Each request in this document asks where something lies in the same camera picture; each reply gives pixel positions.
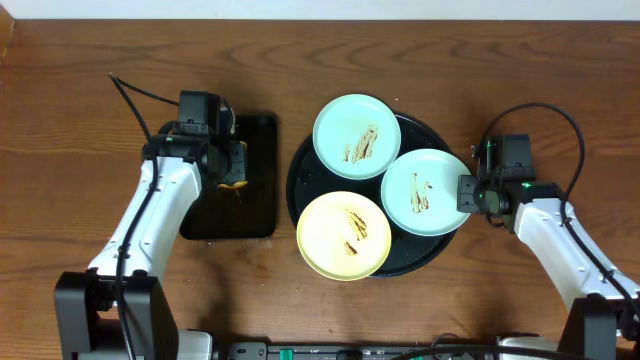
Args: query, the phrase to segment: yellow plate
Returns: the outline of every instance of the yellow plate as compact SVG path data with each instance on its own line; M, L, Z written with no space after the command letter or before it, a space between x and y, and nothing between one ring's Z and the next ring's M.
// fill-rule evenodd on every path
M389 255L391 228L366 197L345 191L320 196L298 221L302 257L320 274L342 281L373 274Z

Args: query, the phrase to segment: round plate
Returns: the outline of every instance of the round plate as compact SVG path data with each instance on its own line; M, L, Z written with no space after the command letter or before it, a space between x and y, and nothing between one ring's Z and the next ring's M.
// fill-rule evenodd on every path
M396 118L402 134L401 155L423 148L451 152L444 140L422 122L401 113L396 113ZM287 175L286 197L291 221L296 226L302 211L313 200L333 191L358 193L382 208L381 182L382 175L355 181L332 173L318 159L309 135L291 160ZM441 236L419 236L402 229L392 220L388 221L391 226L391 251L384 264L371 274L374 277L398 276L419 269L438 256L456 233L452 231Z
M471 214L456 209L458 177L470 175L455 156L434 149L406 153L382 179L385 212L406 231L422 236L446 234Z
M314 270L342 281L373 274L391 249L391 228L382 210L346 191L313 200L300 216L297 238L302 257Z
M313 146L336 175L363 180L398 156L400 126L391 109L367 95L345 95L325 106L313 125Z

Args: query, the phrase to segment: brown tabletop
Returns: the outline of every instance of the brown tabletop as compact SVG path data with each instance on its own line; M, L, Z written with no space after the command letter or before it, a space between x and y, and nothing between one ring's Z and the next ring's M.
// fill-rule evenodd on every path
M428 344L443 332L512 331L558 340L567 311L542 266L481 217L410 274L318 275L298 252L286 172L318 111L347 93L421 119L469 166L493 116L551 102L587 142L578 216L638 281L639 59L633 23L19 21L0 75L0 353L60 357L53 287L99 253L135 191L144 137L109 71L172 99L207 90L238 113L279 116L277 229L270 239L176 241L164 290L180 328L274 342ZM133 98L151 129L177 116ZM566 187L577 146L564 120L527 110L496 131L528 132L539 178Z

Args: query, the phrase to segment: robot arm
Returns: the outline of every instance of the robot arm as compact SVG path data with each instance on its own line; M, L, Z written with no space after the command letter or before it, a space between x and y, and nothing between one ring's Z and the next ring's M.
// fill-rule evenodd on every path
M182 158L158 157L158 171L158 188L133 232L124 276L144 271L162 282L182 219L198 198L202 184L197 164L185 162ZM136 193L120 224L102 252L89 264L89 269L95 269L98 275L115 276L118 248L149 191L151 177L151 161L146 160L142 164Z
M560 219L560 199L534 199L518 208L514 231L518 238L533 251L558 289L567 309L576 298L600 294L607 300L622 299L622 295L609 282L575 243ZM636 299L640 286L622 274L593 242L575 216L573 206L567 204L567 216L578 236L589 250Z

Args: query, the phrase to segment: food residue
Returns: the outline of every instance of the food residue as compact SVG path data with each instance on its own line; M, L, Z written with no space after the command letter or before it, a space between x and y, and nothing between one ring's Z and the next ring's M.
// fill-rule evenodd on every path
M428 189L433 189L428 181L425 181L422 187L418 187L418 174L411 174L411 206L415 214L429 209Z
M347 254L349 254L349 256L354 256L358 254L356 249L354 249L353 246L351 246L351 244L349 244L348 241L344 242L344 247L347 249Z
M363 240L367 237L367 224L360 218L356 213L347 211L347 220L349 220L349 225L351 225L351 229L356 234L356 239L358 241Z
M351 163L355 164L362 159L368 159L373 155L373 146L378 139L378 127L369 125L367 130L360 136L358 143L351 154L351 145L347 144L344 149L343 158L345 162L349 162L351 155Z

